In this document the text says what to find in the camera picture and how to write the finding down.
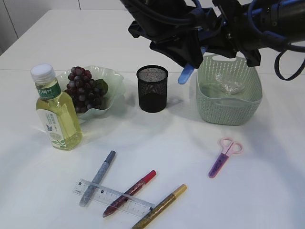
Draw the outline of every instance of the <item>black mesh pen holder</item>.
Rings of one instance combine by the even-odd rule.
[[[137,71],[139,105],[149,113],[156,113],[166,107],[167,76],[165,68],[147,65]]]

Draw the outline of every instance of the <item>red glitter pen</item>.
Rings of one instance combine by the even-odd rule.
[[[143,177],[141,180],[139,180],[134,186],[132,186],[130,189],[125,192],[126,195],[133,196],[136,194],[145,184],[147,184],[155,175],[156,171],[151,171],[149,174],[147,174],[145,177]],[[127,201],[126,196],[120,196],[115,201],[113,201],[112,204],[110,204],[106,210],[103,213],[103,217],[109,216],[112,213],[116,211],[117,208],[122,206]]]

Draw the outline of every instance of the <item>white bottle cap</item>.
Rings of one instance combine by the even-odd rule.
[[[35,83],[49,83],[55,79],[53,67],[47,63],[39,64],[30,71]]]

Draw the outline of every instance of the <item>grapes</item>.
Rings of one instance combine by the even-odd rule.
[[[87,105],[87,109],[92,109],[92,108],[94,108],[94,105],[93,105],[93,104],[88,104],[88,105]]]
[[[74,80],[75,74],[74,73],[70,73],[68,76],[69,80]]]
[[[76,76],[75,78],[74,78],[74,80],[76,81],[76,80],[81,80],[81,77],[80,76]]]
[[[92,79],[89,70],[80,66],[72,67],[68,79],[70,82],[65,92],[70,95],[76,113],[85,113],[92,108],[102,109],[103,96],[107,91],[100,81]]]
[[[91,103],[91,101],[90,100],[86,100],[85,101],[85,106],[87,106],[89,103]]]
[[[94,102],[94,105],[101,105],[102,103],[101,103],[101,100],[99,99],[99,98],[95,98],[94,100],[93,100],[93,102]]]
[[[76,94],[77,90],[76,88],[70,88],[70,94]]]
[[[84,76],[83,78],[82,78],[82,80],[84,80],[84,82],[89,82],[89,77],[88,76]]]
[[[71,95],[71,99],[72,99],[72,101],[74,102],[74,103],[76,103],[77,102],[77,96],[76,95]]]
[[[86,100],[86,96],[84,94],[81,94],[78,96],[78,100],[83,102]]]
[[[69,88],[73,88],[73,87],[75,87],[75,82],[74,81],[70,81]]]
[[[89,92],[88,99],[94,99],[94,98],[95,98],[94,94],[92,92]]]
[[[76,106],[78,106],[79,108],[82,108],[83,106],[85,106],[85,103],[79,101],[76,103]]]
[[[87,109],[85,106],[83,106],[83,107],[81,108],[81,112],[82,112],[82,113],[85,113],[87,110],[88,110],[88,109]]]
[[[81,80],[77,80],[77,81],[75,81],[75,86],[76,86],[77,88],[80,88],[80,87],[83,87],[83,86],[84,86],[84,83],[83,83],[83,81],[81,81]]]
[[[104,95],[106,95],[106,90],[105,89],[100,89],[100,96],[104,96]]]
[[[74,72],[75,72],[76,76],[81,76],[81,74],[82,74],[82,71],[79,68],[76,68]]]
[[[80,113],[80,112],[81,112],[81,108],[80,108],[79,106],[76,106],[76,107],[75,107],[75,112],[76,112],[76,113]]]
[[[84,88],[85,88],[86,90],[90,90],[90,89],[91,89],[91,86],[90,86],[89,83],[85,83]]]
[[[95,85],[96,85],[95,80],[94,80],[94,79],[90,79],[90,80],[89,80],[89,84],[90,84],[92,87],[95,87]]]
[[[97,93],[97,94],[100,94],[100,90],[97,87],[94,88],[93,92]]]
[[[78,88],[77,94],[85,94],[85,89],[83,89],[82,87]]]

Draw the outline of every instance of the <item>white table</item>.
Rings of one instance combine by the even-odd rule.
[[[155,169],[156,178],[136,197],[157,204],[179,185],[188,186],[147,228],[304,228],[305,76],[282,82],[263,64],[264,98],[254,117],[243,126],[209,124],[197,112],[195,75],[178,85],[173,72],[181,68],[150,51],[146,40],[129,36],[130,21],[125,11],[53,10],[0,57],[1,228],[130,228],[137,217],[117,212],[103,219],[104,205],[79,207],[80,197],[72,193],[80,178],[93,178],[110,150],[117,156],[102,181],[106,187],[124,192]],[[77,25],[84,29],[79,37],[72,35]],[[294,71],[290,60],[286,72]],[[82,123],[84,140],[72,151],[50,147],[36,114],[29,69],[40,62],[53,64],[56,73],[96,64],[125,78],[124,98],[105,116]],[[168,106],[156,114],[143,112],[137,98],[135,71],[151,63],[171,72]],[[210,179],[224,136],[243,143],[245,152]]]

